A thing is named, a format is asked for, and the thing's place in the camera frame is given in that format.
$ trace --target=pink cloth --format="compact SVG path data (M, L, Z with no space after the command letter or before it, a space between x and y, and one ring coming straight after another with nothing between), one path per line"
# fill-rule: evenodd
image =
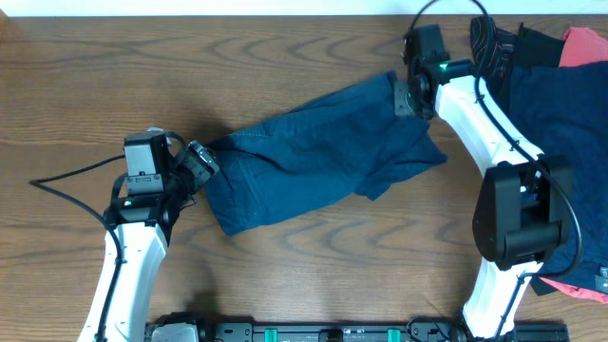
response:
M602 304L608 304L608 295L607 294L601 294L599 292L578 288L576 286L562 284L560 282L557 282L557 281L554 281L551 279L545 279L543 277L541 278L541 280L544 281L545 283L553 286L560 292L563 292L574 298L593 299Z
M569 28L563 34L560 67L608 61L608 41L590 28Z
M578 67L590 63L608 61L608 41L590 28L569 28L563 34L560 67ZM574 298L593 299L608 304L608 295L578 288L558 281L541 278L545 283Z

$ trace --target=wooden table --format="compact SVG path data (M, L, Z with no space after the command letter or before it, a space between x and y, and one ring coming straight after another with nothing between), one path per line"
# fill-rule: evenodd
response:
M429 16L453 57L470 55L469 16ZM102 266L104 230L27 181L121 153L149 126L209 142L317 96L397 69L411 17L20 18L0 45L0 339L75 340ZM602 16L498 16L553 36ZM480 256L471 215L481 177L454 132L430 129L449 161L376 202L351 196L226 237L200 196L174 228L150 306L259 321L452 317ZM54 184L98 211L119 161ZM608 333L608 310L526 294L519 319L559 320L574 341Z

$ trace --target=black cloth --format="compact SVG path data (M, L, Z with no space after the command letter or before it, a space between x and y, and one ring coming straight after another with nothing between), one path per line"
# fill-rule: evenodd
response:
M545 155L565 156L574 170L572 204L579 217L583 255L578 269L557 281L605 291L597 286L596 276L600 267L608 267L608 62L515 66L510 94L511 122ZM570 237L542 273L563 270L571 263L574 230Z
M394 115L394 72L314 100L210 144L220 172L205 184L224 233L290 219L446 161L420 119Z
M496 28L492 19L490 24L488 31L483 17L471 20L473 60L481 68L492 99L508 115L511 110L509 93L513 67L558 67L564 42L526 28L523 24L520 25L517 38L512 33ZM492 54L481 66L487 34L491 37Z

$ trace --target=white backdrop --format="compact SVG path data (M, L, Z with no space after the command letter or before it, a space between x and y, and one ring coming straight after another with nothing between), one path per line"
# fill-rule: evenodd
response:
M0 0L9 16L412 14L427 0ZM608 0L482 0L490 14L606 14ZM478 13L443 0L428 13Z

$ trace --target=blue cloth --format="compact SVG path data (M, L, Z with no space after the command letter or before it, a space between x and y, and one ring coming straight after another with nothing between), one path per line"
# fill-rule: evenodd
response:
M562 154L574 171L572 204L582 231L578 269L559 282L598 291L599 268L608 266L608 63L577 67L515 66L510 119L545 155ZM574 230L541 272L568 266Z
M209 146L220 173L205 193L232 236L342 200L375 200L446 161L420 119L394 115L394 72L304 104Z

